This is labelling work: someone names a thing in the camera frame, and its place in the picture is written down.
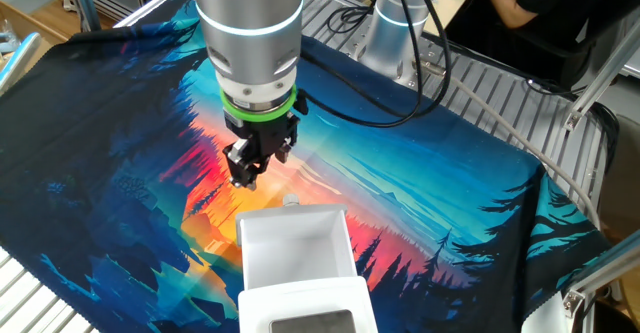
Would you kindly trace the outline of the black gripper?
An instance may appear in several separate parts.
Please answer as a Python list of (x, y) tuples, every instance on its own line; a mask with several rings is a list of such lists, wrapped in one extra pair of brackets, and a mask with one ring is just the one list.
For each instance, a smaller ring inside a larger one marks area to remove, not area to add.
[(235, 188), (254, 191), (257, 177), (268, 167), (271, 156), (282, 164), (289, 158), (297, 143), (300, 119), (291, 112), (266, 122), (241, 120), (224, 112), (225, 124), (238, 140), (226, 146), (223, 153), (230, 172), (230, 183)]

